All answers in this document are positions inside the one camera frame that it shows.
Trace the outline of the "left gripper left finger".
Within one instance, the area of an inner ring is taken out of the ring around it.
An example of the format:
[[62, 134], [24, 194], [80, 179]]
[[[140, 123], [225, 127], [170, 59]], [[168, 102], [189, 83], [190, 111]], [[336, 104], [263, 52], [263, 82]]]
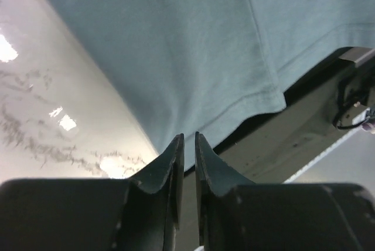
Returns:
[[2, 250], [174, 250], [184, 143], [126, 179], [13, 179], [1, 185]]

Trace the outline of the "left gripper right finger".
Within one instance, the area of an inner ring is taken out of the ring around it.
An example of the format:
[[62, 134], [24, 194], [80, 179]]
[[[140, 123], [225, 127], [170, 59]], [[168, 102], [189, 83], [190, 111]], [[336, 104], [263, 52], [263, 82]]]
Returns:
[[195, 142], [205, 250], [373, 250], [374, 198], [357, 184], [256, 184]]

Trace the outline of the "grey-blue t-shirt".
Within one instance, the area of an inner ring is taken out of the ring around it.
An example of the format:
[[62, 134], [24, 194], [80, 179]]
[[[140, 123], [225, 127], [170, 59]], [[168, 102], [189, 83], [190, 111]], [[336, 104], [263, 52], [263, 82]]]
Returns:
[[374, 0], [49, 0], [158, 151], [286, 106], [332, 52], [374, 46]]

